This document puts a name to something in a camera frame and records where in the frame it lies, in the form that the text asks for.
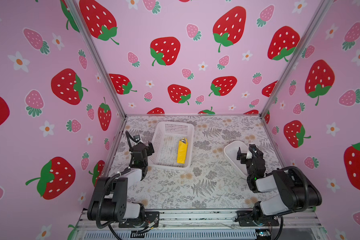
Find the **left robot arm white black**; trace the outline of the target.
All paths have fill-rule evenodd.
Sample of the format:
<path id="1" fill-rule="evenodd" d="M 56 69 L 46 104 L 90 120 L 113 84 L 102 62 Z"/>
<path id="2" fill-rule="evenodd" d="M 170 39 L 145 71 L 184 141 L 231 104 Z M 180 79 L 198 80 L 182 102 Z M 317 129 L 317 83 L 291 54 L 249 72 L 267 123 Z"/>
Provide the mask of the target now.
<path id="1" fill-rule="evenodd" d="M 124 171 L 97 180 L 87 217 L 90 221 L 95 221 L 98 228 L 128 220 L 136 225 L 144 223 L 143 204 L 129 203 L 127 191 L 132 185 L 144 180 L 148 170 L 148 157 L 153 153 L 152 143 L 145 145 L 140 142 L 131 148 L 131 163 Z"/>

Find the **aluminium frame corner post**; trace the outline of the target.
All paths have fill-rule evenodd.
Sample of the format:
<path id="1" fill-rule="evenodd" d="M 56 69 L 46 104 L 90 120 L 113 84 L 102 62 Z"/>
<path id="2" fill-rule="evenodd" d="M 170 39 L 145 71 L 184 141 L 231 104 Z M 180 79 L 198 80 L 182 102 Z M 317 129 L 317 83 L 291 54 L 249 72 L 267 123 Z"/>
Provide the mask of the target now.
<path id="1" fill-rule="evenodd" d="M 89 52 L 93 58 L 93 61 L 98 69 L 98 72 L 100 73 L 100 75 L 103 79 L 104 85 L 106 86 L 106 88 L 112 98 L 112 101 L 114 102 L 114 105 L 120 114 L 120 117 L 122 118 L 122 120 L 125 120 L 126 113 L 117 97 L 116 90 L 113 87 L 113 84 L 108 75 L 108 72 L 106 71 L 106 68 L 103 64 L 103 61 L 102 61 L 100 55 L 99 55 L 99 52 L 92 40 L 92 36 L 87 29 L 84 18 L 82 16 L 82 14 L 80 13 L 78 3 L 76 1 L 72 1 L 72 0 L 68 0 L 68 1 L 66 1 L 66 3 L 68 5 L 68 7 L 70 8 L 71 15 L 80 30 L 80 34 L 82 35 L 82 37 L 88 47 L 88 50 L 89 50 Z"/>
<path id="2" fill-rule="evenodd" d="M 305 29 L 305 32 L 301 37 L 300 42 L 297 45 L 296 50 L 293 52 L 292 57 L 289 59 L 289 62 L 287 63 L 285 69 L 283 70 L 281 76 L 279 77 L 278 82 L 274 90 L 272 91 L 269 100 L 267 101 L 262 113 L 260 114 L 261 120 L 265 120 L 265 116 L 267 112 L 270 110 L 273 102 L 275 101 L 279 92 L 283 88 L 283 85 L 291 75 L 295 64 L 300 60 L 303 50 L 305 49 L 306 45 L 310 42 L 312 37 L 315 35 L 315 32 L 317 31 L 318 27 L 320 26 L 322 20 L 324 19 L 325 15 L 327 14 L 332 4 L 333 1 L 324 0 L 321 1 L 320 4 L 318 5 L 315 13 L 313 14 L 311 21 L 307 25 L 307 28 Z"/>

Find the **aluminium frame corner post right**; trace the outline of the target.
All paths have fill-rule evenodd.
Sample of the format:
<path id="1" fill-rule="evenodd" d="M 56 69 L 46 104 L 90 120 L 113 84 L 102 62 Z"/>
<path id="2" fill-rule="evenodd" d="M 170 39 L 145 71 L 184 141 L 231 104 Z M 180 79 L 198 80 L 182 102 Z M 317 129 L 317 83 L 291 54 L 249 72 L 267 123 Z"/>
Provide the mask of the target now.
<path id="1" fill-rule="evenodd" d="M 283 85 L 291 75 L 295 64 L 300 60 L 303 50 L 305 49 L 306 45 L 310 42 L 312 37 L 315 35 L 315 32 L 317 31 L 318 27 L 320 26 L 322 20 L 324 19 L 325 15 L 327 14 L 332 4 L 333 1 L 324 0 L 321 1 L 320 4 L 318 5 L 315 13 L 313 14 L 311 21 L 307 25 L 307 28 L 305 29 L 305 32 L 301 37 L 300 42 L 297 45 L 296 50 L 293 52 L 292 57 L 289 59 L 289 62 L 287 63 L 285 69 L 283 70 L 281 76 L 279 77 L 278 82 L 274 90 L 272 91 L 269 100 L 267 101 L 262 113 L 260 114 L 261 120 L 265 120 L 265 116 L 267 112 L 270 110 L 273 102 L 275 101 L 279 92 L 283 88 Z"/>

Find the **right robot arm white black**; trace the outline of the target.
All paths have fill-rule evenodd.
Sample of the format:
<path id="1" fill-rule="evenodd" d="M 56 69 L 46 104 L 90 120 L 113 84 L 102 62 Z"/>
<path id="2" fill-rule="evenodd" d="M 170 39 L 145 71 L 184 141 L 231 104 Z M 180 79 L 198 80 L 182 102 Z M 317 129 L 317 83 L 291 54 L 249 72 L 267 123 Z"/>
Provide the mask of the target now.
<path id="1" fill-rule="evenodd" d="M 265 221 L 271 217 L 303 212 L 322 204 L 317 188 L 297 167 L 290 166 L 266 173 L 264 153 L 250 144 L 248 151 L 238 150 L 237 159 L 247 168 L 247 184 L 254 193 L 278 191 L 278 195 L 266 201 L 255 203 L 251 214 L 238 220 Z"/>

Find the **aluminium frame corner post left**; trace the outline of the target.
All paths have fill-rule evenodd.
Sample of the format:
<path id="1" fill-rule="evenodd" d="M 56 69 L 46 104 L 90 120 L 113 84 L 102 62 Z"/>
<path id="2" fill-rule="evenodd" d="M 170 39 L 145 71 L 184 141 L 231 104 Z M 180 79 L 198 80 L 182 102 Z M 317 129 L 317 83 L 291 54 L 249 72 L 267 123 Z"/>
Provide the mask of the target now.
<path id="1" fill-rule="evenodd" d="M 68 1 L 66 1 L 66 3 L 68 5 L 68 7 L 70 8 L 71 15 L 80 30 L 80 34 L 82 35 L 82 37 L 88 47 L 88 50 L 89 50 L 89 52 L 93 58 L 93 61 L 98 69 L 98 72 L 100 73 L 100 75 L 103 79 L 104 85 L 106 86 L 106 88 L 112 98 L 112 101 L 114 102 L 114 105 L 120 114 L 120 117 L 122 118 L 122 120 L 125 120 L 126 113 L 117 97 L 116 90 L 113 87 L 113 84 L 108 75 L 108 72 L 106 71 L 106 68 L 103 64 L 103 61 L 102 61 L 100 55 L 99 55 L 99 52 L 92 40 L 92 36 L 87 29 L 84 18 L 82 16 L 82 14 L 80 13 L 78 3 L 76 1 L 72 1 L 72 0 L 68 0 Z"/>

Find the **yellow paper napkin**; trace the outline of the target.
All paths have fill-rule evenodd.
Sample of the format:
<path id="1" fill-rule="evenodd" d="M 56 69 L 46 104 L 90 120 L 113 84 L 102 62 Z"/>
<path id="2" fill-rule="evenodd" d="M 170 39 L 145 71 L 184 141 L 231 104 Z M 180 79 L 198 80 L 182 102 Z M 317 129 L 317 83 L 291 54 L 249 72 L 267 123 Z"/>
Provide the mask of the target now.
<path id="1" fill-rule="evenodd" d="M 187 158 L 187 151 L 188 151 L 188 139 L 182 138 L 178 142 L 177 161 L 176 161 L 178 164 L 185 164 Z"/>

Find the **white perforated plastic basket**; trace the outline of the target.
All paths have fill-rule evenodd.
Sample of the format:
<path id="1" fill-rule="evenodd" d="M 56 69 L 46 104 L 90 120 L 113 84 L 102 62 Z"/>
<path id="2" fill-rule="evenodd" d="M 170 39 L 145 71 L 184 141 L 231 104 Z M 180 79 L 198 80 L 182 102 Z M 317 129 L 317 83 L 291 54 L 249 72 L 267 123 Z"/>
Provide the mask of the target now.
<path id="1" fill-rule="evenodd" d="M 180 122 L 159 122 L 156 126 L 152 145 L 154 153 L 148 157 L 152 167 L 167 170 L 187 170 L 191 166 L 195 127 Z M 179 142 L 186 138 L 188 148 L 183 164 L 177 162 Z"/>

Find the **white rectangular plastic tray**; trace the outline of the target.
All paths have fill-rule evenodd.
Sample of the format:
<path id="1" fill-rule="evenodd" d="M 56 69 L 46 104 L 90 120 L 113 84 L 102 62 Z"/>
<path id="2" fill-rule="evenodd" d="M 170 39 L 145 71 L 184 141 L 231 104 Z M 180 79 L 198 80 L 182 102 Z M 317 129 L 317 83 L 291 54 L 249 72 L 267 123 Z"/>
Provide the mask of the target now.
<path id="1" fill-rule="evenodd" d="M 235 169 L 236 173 L 243 179 L 247 179 L 247 167 L 245 164 L 241 164 L 240 160 L 237 160 L 238 151 L 242 153 L 248 152 L 248 146 L 241 141 L 233 141 L 224 147 L 225 159 Z"/>

